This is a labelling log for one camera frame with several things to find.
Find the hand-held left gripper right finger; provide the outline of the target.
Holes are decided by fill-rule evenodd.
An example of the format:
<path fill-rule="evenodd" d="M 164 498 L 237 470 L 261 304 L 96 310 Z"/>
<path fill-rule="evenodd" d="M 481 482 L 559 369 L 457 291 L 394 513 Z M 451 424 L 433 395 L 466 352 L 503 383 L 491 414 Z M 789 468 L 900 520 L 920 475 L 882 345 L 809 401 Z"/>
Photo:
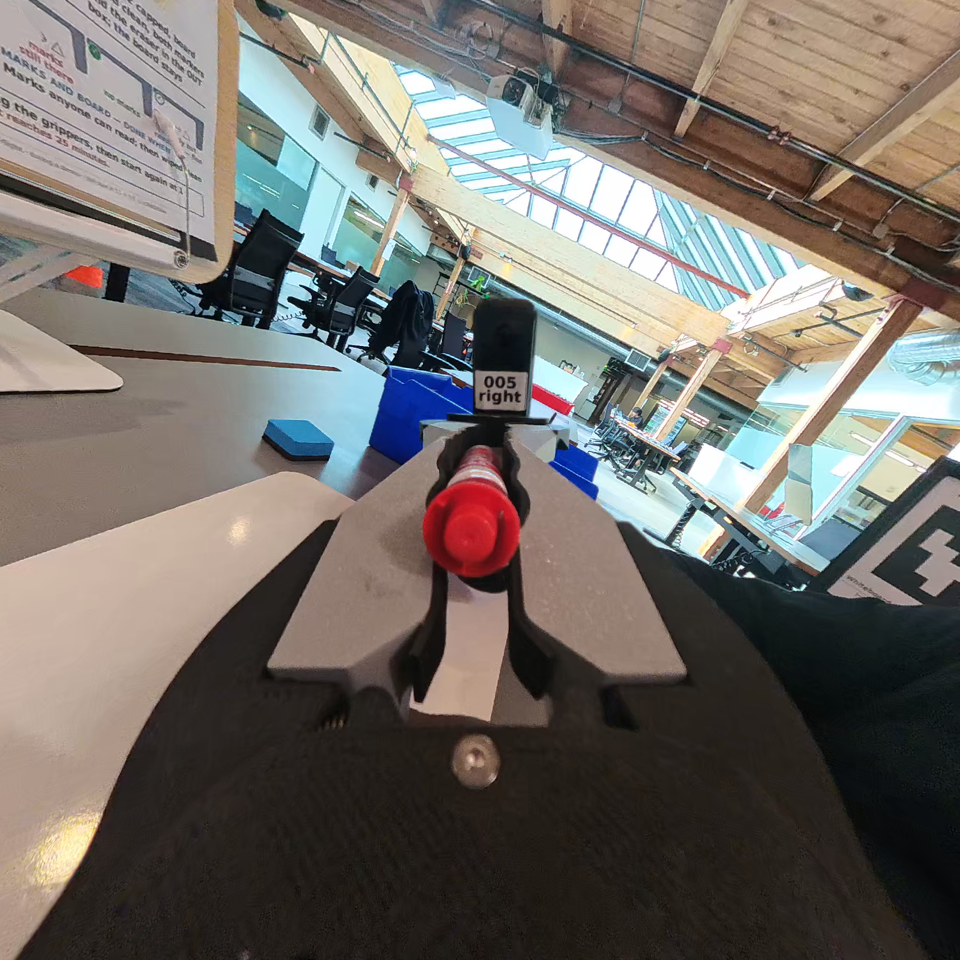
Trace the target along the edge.
<path fill-rule="evenodd" d="M 527 447 L 504 440 L 527 506 L 508 587 L 510 666 L 535 699 L 585 683 L 672 686 L 688 676 L 618 523 Z"/>

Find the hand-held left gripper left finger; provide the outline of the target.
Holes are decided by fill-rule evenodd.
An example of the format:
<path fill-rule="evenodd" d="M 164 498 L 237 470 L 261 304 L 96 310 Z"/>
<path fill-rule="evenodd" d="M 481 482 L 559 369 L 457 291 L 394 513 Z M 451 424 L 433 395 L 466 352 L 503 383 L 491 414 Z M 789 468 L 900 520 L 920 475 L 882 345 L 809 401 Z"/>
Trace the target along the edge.
<path fill-rule="evenodd" d="M 448 441 L 436 438 L 344 510 L 270 656 L 271 675 L 426 699 L 445 651 L 448 580 L 423 523 Z"/>

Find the red dry erase marker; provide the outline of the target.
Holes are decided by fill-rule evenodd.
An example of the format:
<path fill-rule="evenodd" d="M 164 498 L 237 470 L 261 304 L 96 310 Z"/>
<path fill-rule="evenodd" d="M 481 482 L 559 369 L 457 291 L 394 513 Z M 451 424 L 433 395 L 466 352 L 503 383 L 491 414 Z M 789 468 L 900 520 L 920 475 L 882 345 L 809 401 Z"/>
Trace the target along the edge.
<path fill-rule="evenodd" d="M 470 483 L 497 490 L 504 496 L 507 486 L 502 471 L 502 449 L 476 444 L 463 454 L 448 486 Z"/>

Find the red marker cap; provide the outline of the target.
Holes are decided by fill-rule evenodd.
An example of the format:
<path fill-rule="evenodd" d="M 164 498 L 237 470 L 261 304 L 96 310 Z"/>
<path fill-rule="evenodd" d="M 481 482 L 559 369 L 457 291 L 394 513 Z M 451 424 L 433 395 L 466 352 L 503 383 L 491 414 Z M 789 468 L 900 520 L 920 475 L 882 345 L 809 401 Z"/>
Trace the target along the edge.
<path fill-rule="evenodd" d="M 507 493 L 481 482 L 447 486 L 428 505 L 422 522 L 433 560 L 468 579 L 505 569 L 519 549 L 521 531 L 518 510 Z"/>

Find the blue whiteboard eraser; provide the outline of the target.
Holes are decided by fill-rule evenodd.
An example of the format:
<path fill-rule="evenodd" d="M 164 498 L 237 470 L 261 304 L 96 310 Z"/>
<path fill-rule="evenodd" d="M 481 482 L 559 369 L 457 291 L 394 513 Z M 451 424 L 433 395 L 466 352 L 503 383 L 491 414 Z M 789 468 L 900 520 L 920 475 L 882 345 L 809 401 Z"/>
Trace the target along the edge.
<path fill-rule="evenodd" d="M 334 450 L 334 441 L 316 424 L 306 419 L 271 418 L 262 440 L 286 459 L 326 461 Z"/>

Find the white whiteboard sheet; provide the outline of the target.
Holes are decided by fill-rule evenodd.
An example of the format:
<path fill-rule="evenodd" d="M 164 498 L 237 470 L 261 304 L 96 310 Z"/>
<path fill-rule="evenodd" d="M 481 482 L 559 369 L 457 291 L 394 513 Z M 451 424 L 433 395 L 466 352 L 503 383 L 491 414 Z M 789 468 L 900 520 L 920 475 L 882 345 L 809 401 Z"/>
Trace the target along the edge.
<path fill-rule="evenodd" d="M 530 745 L 507 593 L 449 575 L 424 702 L 360 503 L 294 472 L 2 568 L 4 958 L 504 958 Z"/>

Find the blue plastic bin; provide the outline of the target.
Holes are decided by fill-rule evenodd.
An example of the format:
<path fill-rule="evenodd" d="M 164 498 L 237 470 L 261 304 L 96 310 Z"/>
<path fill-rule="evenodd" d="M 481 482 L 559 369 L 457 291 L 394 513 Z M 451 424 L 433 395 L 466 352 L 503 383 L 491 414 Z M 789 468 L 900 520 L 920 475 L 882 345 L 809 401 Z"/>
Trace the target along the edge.
<path fill-rule="evenodd" d="M 390 366 L 368 445 L 390 461 L 403 465 L 422 451 L 420 422 L 446 421 L 450 415 L 472 414 L 473 393 L 473 377 L 469 373 L 456 371 L 450 375 Z M 579 446 L 576 423 L 533 400 L 531 414 L 549 422 L 569 420 L 569 446 L 558 450 L 550 466 L 589 498 L 596 499 L 598 486 L 594 478 L 598 461 Z"/>

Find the white panel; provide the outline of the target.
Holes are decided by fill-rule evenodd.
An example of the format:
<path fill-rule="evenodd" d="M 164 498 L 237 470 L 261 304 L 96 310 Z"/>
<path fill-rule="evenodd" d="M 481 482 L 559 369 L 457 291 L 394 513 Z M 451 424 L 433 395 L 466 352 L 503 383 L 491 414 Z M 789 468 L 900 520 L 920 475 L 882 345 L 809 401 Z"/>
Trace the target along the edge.
<path fill-rule="evenodd" d="M 574 408 L 583 391 L 589 386 L 587 381 L 576 373 L 556 366 L 537 354 L 534 355 L 532 386 L 534 383 L 573 402 Z"/>

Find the long wooden desk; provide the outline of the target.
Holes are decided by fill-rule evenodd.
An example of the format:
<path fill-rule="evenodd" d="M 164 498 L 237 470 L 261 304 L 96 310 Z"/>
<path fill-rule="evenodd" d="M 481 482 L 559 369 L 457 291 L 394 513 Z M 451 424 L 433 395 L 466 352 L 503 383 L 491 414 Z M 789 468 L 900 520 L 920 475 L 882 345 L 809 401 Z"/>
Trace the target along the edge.
<path fill-rule="evenodd" d="M 616 415 L 613 422 L 618 428 L 616 439 L 622 448 L 614 459 L 615 475 L 631 488 L 640 489 L 644 495 L 655 493 L 657 486 L 650 474 L 677 467 L 683 453 L 655 440 L 622 416 Z"/>

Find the black jacket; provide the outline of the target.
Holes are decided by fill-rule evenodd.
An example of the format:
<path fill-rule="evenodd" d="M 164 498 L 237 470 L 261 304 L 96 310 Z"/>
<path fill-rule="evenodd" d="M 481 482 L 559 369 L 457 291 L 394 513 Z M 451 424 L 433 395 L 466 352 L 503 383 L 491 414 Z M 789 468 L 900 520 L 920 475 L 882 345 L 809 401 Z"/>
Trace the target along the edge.
<path fill-rule="evenodd" d="M 390 366 L 419 369 L 434 320 L 433 295 L 406 280 L 391 295 L 369 337 L 366 355 Z"/>

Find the standing desk with black legs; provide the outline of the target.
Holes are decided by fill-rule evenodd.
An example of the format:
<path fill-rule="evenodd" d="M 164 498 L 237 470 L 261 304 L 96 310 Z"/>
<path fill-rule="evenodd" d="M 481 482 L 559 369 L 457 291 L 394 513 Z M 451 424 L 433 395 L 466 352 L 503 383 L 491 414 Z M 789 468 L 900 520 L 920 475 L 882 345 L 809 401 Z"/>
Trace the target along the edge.
<path fill-rule="evenodd" d="M 774 532 L 763 519 L 741 510 L 675 467 L 669 470 L 687 505 L 670 532 L 668 546 L 679 548 L 692 519 L 702 514 L 723 531 L 727 540 L 708 563 L 717 570 L 753 577 L 790 589 L 802 589 L 824 572 L 829 561 L 810 547 Z"/>

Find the framed fiducial marker sign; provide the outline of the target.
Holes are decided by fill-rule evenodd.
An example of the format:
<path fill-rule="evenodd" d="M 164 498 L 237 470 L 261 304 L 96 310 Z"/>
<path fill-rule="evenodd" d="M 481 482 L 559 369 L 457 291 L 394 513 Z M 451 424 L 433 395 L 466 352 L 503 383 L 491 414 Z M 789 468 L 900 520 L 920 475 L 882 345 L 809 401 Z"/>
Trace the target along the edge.
<path fill-rule="evenodd" d="M 847 545 L 809 590 L 900 606 L 959 606 L 959 462 L 941 457 Z"/>

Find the instruction sign board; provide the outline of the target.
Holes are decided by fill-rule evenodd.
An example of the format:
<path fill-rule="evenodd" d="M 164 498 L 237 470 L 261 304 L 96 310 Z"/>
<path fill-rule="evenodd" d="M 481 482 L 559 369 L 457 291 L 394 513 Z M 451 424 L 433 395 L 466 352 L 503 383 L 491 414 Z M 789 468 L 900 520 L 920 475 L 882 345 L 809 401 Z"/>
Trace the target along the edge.
<path fill-rule="evenodd" d="M 2 235 L 207 282 L 234 247 L 234 2 L 1 4 Z"/>

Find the wooden support post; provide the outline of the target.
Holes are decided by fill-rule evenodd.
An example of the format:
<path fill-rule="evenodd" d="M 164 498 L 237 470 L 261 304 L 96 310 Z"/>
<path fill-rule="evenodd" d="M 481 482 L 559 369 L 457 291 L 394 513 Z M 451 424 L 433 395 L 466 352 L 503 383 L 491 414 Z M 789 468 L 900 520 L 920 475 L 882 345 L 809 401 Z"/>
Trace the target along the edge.
<path fill-rule="evenodd" d="M 737 502 L 739 509 L 757 513 L 767 503 L 786 479 L 792 447 L 809 447 L 822 435 L 923 309 L 918 301 L 901 294 L 891 298 L 886 312 L 846 355 L 823 390 L 779 442 L 749 492 Z"/>
<path fill-rule="evenodd" d="M 690 406 L 690 402 L 694 400 L 696 394 L 704 385 L 709 375 L 713 372 L 714 367 L 717 365 L 720 359 L 729 353 L 730 348 L 731 342 L 729 340 L 719 338 L 713 343 L 711 349 L 707 353 L 703 354 L 699 366 L 696 367 L 694 373 L 690 376 L 690 378 L 688 378 L 685 386 L 678 394 L 678 398 L 674 402 L 671 410 L 668 412 L 668 414 L 666 414 L 666 417 L 662 423 L 654 431 L 653 438 L 658 443 L 662 445 L 666 444 L 666 441 L 669 439 L 669 436 L 671 435 L 671 432 L 673 431 L 677 421 Z"/>

